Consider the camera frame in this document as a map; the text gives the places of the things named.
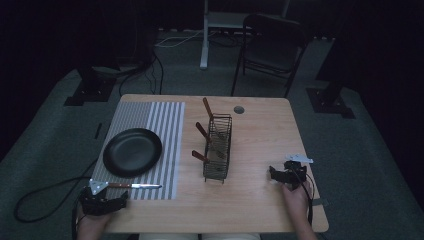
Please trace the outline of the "striped grey white placemat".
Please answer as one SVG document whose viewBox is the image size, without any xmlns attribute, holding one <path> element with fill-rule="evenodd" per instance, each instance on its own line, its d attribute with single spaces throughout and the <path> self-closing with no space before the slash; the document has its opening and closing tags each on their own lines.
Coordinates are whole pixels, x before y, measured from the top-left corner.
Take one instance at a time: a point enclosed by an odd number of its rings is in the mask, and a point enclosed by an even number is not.
<svg viewBox="0 0 424 240">
<path fill-rule="evenodd" d="M 128 189 L 131 200 L 171 200 L 176 197 L 181 137 L 185 113 L 184 102 L 121 102 L 115 111 L 92 179 L 110 183 L 160 184 L 159 189 Z M 111 174 L 103 164 L 107 143 L 124 130 L 144 128 L 161 140 L 159 161 L 141 176 L 121 178 Z"/>
</svg>

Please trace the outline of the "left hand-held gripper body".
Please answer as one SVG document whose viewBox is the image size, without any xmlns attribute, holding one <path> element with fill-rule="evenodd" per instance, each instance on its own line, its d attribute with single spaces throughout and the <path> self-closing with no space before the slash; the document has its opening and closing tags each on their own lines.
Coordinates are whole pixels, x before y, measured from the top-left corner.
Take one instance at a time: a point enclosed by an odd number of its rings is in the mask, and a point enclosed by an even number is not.
<svg viewBox="0 0 424 240">
<path fill-rule="evenodd" d="M 89 184 L 84 188 L 83 194 L 79 197 L 83 213 L 86 215 L 102 216 L 121 209 L 121 200 L 106 198 L 108 182 L 89 180 Z"/>
</svg>

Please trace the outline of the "person's left hand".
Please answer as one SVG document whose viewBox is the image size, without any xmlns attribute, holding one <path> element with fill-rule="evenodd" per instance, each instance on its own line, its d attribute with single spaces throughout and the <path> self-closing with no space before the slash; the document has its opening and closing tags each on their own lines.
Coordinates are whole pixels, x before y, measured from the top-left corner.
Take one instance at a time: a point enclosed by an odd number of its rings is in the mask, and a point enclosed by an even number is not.
<svg viewBox="0 0 424 240">
<path fill-rule="evenodd" d="M 82 208 L 78 208 L 76 240 L 100 240 L 112 215 L 86 215 Z"/>
</svg>

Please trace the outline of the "black folding chair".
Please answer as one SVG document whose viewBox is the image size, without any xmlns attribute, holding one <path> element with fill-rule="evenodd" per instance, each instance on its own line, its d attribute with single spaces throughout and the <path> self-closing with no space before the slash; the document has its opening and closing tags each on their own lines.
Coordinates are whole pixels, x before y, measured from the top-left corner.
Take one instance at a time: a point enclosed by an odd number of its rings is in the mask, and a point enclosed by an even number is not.
<svg viewBox="0 0 424 240">
<path fill-rule="evenodd" d="M 249 14 L 243 20 L 242 34 L 231 95 L 235 93 L 239 70 L 245 73 L 250 69 L 285 78 L 287 97 L 311 40 L 308 31 L 297 21 Z"/>
</svg>

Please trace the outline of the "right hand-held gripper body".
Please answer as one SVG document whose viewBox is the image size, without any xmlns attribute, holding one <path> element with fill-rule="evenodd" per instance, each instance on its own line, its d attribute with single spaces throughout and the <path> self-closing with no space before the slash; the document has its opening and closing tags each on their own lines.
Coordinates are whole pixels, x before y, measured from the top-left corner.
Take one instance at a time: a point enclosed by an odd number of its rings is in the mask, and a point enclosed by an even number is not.
<svg viewBox="0 0 424 240">
<path fill-rule="evenodd" d="M 296 189 L 307 180 L 307 164 L 313 160 L 302 154 L 288 154 L 285 159 L 284 170 L 278 173 L 277 180 Z"/>
</svg>

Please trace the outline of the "black stand base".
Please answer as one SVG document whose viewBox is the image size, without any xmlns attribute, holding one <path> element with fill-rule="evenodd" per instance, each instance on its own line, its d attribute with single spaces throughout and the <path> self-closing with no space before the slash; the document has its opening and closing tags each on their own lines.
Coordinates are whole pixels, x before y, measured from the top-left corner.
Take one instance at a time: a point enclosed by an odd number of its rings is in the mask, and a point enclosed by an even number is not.
<svg viewBox="0 0 424 240">
<path fill-rule="evenodd" d="M 107 102 L 116 83 L 115 78 L 99 77 L 92 67 L 77 69 L 81 81 L 74 94 L 68 97 L 65 106 L 83 106 L 86 102 Z"/>
<path fill-rule="evenodd" d="M 339 114 L 345 119 L 354 119 L 355 115 L 340 96 L 342 82 L 330 82 L 326 88 L 307 88 L 310 103 L 315 113 Z"/>
</svg>

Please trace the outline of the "black round plate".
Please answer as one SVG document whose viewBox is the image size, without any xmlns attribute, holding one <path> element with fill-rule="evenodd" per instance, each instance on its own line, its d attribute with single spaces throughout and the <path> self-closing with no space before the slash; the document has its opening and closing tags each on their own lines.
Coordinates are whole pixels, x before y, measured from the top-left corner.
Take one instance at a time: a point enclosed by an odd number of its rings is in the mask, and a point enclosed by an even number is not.
<svg viewBox="0 0 424 240">
<path fill-rule="evenodd" d="M 114 136 L 103 151 L 103 164 L 113 175 L 137 177 L 150 170 L 160 159 L 162 142 L 152 131 L 132 128 Z"/>
</svg>

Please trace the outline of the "wooden-handled utensil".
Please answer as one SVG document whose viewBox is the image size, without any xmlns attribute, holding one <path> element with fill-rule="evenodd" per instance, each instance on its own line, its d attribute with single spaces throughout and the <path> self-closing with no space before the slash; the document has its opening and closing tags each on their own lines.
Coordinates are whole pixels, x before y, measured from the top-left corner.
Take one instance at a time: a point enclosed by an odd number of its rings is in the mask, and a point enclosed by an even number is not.
<svg viewBox="0 0 424 240">
<path fill-rule="evenodd" d="M 198 129 L 198 131 L 199 131 L 199 132 L 203 135 L 203 137 L 206 139 L 206 142 L 208 143 L 209 148 L 210 148 L 211 150 L 214 150 L 214 151 L 216 152 L 216 155 L 217 155 L 219 158 L 221 158 L 221 159 L 226 158 L 226 155 L 224 154 L 224 152 L 222 152 L 222 151 L 218 148 L 218 146 L 216 146 L 216 145 L 213 143 L 212 138 L 208 135 L 208 133 L 206 132 L 206 130 L 203 128 L 203 126 L 202 126 L 199 122 L 196 122 L 195 126 L 196 126 L 196 128 Z"/>
<path fill-rule="evenodd" d="M 203 101 L 203 104 L 204 104 L 205 109 L 207 111 L 207 114 L 209 116 L 209 125 L 210 125 L 210 128 L 215 132 L 216 136 L 219 139 L 225 140 L 225 135 L 222 132 L 219 131 L 219 129 L 217 128 L 217 126 L 216 126 L 216 124 L 214 122 L 214 117 L 213 117 L 212 111 L 210 109 L 210 106 L 209 106 L 209 103 L 208 103 L 207 98 L 206 97 L 203 97 L 202 101 Z"/>
<path fill-rule="evenodd" d="M 192 156 L 195 157 L 195 158 L 197 158 L 200 161 L 203 161 L 204 163 L 209 163 L 210 162 L 207 157 L 205 157 L 204 155 L 200 154 L 196 150 L 192 150 Z"/>
</svg>

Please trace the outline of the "wooden-handled table knife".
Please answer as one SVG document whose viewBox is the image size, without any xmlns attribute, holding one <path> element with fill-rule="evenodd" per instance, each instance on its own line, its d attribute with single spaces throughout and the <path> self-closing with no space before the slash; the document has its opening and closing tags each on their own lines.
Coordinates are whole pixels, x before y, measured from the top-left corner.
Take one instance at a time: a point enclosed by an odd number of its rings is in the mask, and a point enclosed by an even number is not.
<svg viewBox="0 0 424 240">
<path fill-rule="evenodd" d="M 110 188 L 133 188 L 133 189 L 160 189 L 160 184 L 142 184 L 142 183 L 107 183 Z"/>
</svg>

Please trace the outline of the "person's legs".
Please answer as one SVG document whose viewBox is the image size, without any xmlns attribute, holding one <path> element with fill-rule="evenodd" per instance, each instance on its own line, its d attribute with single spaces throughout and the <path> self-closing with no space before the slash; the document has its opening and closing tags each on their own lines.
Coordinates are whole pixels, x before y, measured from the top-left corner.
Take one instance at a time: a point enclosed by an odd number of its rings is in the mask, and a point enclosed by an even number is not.
<svg viewBox="0 0 424 240">
<path fill-rule="evenodd" d="M 258 233 L 140 233 L 137 240 L 261 240 Z"/>
</svg>

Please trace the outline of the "white desk frame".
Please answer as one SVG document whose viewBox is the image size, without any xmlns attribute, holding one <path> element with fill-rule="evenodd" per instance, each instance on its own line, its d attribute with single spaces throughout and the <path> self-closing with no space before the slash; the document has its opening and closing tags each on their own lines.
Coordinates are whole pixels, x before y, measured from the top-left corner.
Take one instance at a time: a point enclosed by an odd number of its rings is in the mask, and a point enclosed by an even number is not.
<svg viewBox="0 0 424 240">
<path fill-rule="evenodd" d="M 209 30 L 211 28 L 241 29 L 247 13 L 210 11 L 209 0 L 203 0 L 203 3 L 203 41 L 199 67 L 201 70 L 206 70 L 209 56 Z"/>
</svg>

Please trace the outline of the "person's right hand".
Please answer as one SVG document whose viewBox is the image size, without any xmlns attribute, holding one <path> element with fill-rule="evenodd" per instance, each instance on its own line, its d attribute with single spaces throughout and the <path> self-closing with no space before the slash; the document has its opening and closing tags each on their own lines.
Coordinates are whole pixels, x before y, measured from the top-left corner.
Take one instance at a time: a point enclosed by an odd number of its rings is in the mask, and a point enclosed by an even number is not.
<svg viewBox="0 0 424 240">
<path fill-rule="evenodd" d="M 281 186 L 282 195 L 290 219 L 306 218 L 309 209 L 309 197 L 311 187 L 308 182 L 303 187 L 290 190 L 285 184 Z"/>
</svg>

